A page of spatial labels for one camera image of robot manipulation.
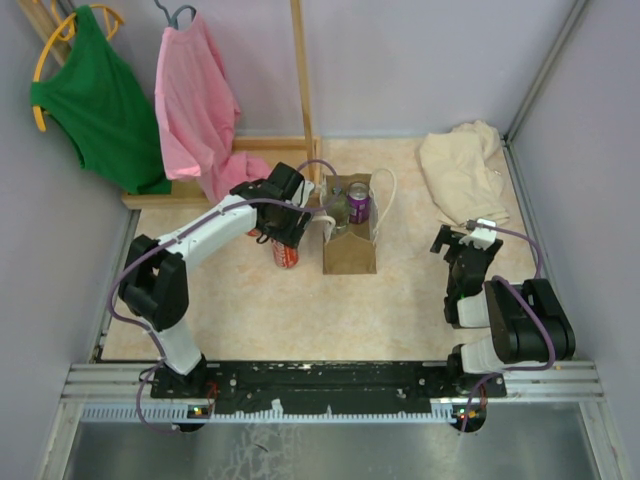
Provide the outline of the green cap glass bottle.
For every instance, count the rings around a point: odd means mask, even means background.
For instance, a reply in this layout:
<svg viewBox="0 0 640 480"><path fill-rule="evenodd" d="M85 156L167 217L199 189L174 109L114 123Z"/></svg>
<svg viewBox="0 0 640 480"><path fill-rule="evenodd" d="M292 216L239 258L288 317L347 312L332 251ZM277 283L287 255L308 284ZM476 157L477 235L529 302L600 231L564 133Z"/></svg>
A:
<svg viewBox="0 0 640 480"><path fill-rule="evenodd" d="M335 221L332 229L334 236L344 233L347 230L350 220L351 207L345 191L340 187L333 187L332 194L336 198L335 202L327 210L329 216Z"/></svg>

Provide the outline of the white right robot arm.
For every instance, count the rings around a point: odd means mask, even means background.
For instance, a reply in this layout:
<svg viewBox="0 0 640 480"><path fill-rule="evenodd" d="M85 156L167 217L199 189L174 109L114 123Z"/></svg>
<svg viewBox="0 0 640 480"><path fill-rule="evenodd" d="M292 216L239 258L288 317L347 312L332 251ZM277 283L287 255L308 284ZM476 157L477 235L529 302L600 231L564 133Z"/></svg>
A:
<svg viewBox="0 0 640 480"><path fill-rule="evenodd" d="M487 277L503 246L500 233L539 252L535 241L484 219L469 221L466 229L462 233L443 225L431 246L433 253L448 248L444 317L455 329L486 329L489 334L453 348L447 359L448 387L466 396L481 385L482 375L548 369L572 359L575 333L553 287L541 276L540 258L534 277L520 284L499 275Z"/></svg>

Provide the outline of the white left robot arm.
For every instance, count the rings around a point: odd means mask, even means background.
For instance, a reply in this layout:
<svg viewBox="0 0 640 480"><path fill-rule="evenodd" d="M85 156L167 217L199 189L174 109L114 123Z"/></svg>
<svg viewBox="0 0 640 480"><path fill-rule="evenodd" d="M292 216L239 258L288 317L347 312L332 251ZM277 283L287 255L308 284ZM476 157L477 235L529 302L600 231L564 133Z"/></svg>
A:
<svg viewBox="0 0 640 480"><path fill-rule="evenodd" d="M184 395L201 394L208 373L185 320L188 273L227 243L252 231L262 240L296 248L311 221L307 206L315 185L279 163L265 179L243 182L216 206L157 239L140 235L129 247L118 298L144 320L172 383Z"/></svg>

